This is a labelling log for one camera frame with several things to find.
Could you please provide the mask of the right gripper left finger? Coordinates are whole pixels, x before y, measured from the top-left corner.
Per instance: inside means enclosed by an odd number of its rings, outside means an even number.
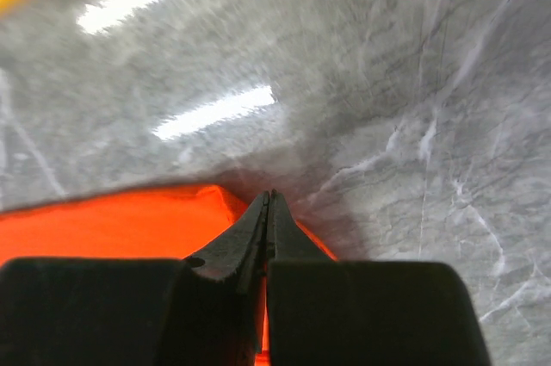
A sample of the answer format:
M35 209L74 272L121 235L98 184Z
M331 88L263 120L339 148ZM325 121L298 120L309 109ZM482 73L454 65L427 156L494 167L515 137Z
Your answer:
M265 191L233 225L186 257L186 264L205 280L248 293L263 267L268 208L269 192Z

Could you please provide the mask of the orange t-shirt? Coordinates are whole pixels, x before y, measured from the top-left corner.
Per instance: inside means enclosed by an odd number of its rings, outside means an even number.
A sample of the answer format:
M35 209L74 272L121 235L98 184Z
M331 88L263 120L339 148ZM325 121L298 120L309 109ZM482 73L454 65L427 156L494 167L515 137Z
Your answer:
M311 309L268 271L238 293L185 258L251 203L217 185L142 189L1 217L4 365L335 365Z

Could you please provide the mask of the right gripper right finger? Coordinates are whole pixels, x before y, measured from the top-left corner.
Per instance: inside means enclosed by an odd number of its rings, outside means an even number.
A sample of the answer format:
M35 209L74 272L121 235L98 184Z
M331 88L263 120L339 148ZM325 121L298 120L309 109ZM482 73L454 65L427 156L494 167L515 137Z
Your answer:
M299 226L284 195L275 189L269 195L268 211L268 271L325 268L334 262L334 259Z

